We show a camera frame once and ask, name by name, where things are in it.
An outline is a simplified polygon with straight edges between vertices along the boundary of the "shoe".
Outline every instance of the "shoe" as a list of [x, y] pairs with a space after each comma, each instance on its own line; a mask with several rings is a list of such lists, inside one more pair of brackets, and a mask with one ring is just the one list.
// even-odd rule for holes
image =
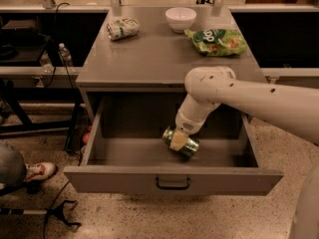
[[25, 182], [32, 180], [45, 180], [53, 175], [57, 169], [54, 163], [43, 162], [37, 164], [26, 164], [27, 175], [24, 179]]

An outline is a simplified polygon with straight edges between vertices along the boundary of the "drawer handle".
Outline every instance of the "drawer handle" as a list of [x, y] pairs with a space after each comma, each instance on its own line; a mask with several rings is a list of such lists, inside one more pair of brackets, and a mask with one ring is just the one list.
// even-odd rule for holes
[[160, 179], [157, 177], [156, 185], [157, 185], [157, 188], [163, 189], [163, 190], [187, 190], [190, 187], [190, 179], [188, 178], [186, 180], [186, 185], [183, 185], [183, 186], [180, 186], [180, 187], [178, 187], [178, 186], [170, 187], [170, 186], [161, 186], [160, 185]]

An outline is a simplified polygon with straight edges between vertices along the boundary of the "green bag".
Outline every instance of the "green bag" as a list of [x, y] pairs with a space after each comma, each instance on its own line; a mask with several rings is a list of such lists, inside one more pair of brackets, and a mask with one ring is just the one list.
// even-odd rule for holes
[[210, 29], [193, 32], [184, 30], [200, 53], [207, 56], [229, 56], [241, 54], [246, 49], [246, 42], [237, 30]]

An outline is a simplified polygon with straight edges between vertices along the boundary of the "concrete floor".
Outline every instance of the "concrete floor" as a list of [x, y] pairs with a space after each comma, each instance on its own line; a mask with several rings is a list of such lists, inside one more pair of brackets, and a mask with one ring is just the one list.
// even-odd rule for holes
[[[31, 111], [32, 120], [68, 117], [70, 110], [50, 108]], [[6, 124], [14, 123], [9, 117]], [[252, 121], [256, 147], [265, 168], [283, 172], [284, 177], [266, 196], [153, 197], [145, 195], [77, 193], [69, 183], [59, 195], [63, 200], [77, 200], [67, 205], [70, 222], [81, 222], [78, 229], [50, 217], [45, 228], [48, 239], [64, 238], [214, 238], [214, 239], [286, 239], [305, 176], [316, 160], [317, 146], [258, 119]], [[0, 208], [43, 210], [68, 182], [66, 165], [78, 159], [65, 152], [66, 131], [6, 136], [25, 157], [36, 163], [52, 161], [58, 172], [31, 195], [25, 189], [0, 198]], [[44, 238], [43, 215], [0, 215], [0, 238]]]

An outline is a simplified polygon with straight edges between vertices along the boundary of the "gray tabletop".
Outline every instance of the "gray tabletop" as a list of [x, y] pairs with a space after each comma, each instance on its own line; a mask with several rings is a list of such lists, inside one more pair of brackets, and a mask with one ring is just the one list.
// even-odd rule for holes
[[[238, 29], [227, 8], [191, 7], [197, 18], [191, 30], [213, 28]], [[182, 84], [195, 67], [228, 66], [237, 78], [264, 82], [264, 77], [249, 48], [239, 56], [206, 57], [200, 54], [184, 34], [175, 33], [167, 24], [167, 7], [112, 8], [96, 39], [77, 83], [80, 87], [143, 86]], [[111, 41], [106, 25], [122, 17], [140, 22], [136, 36]]]

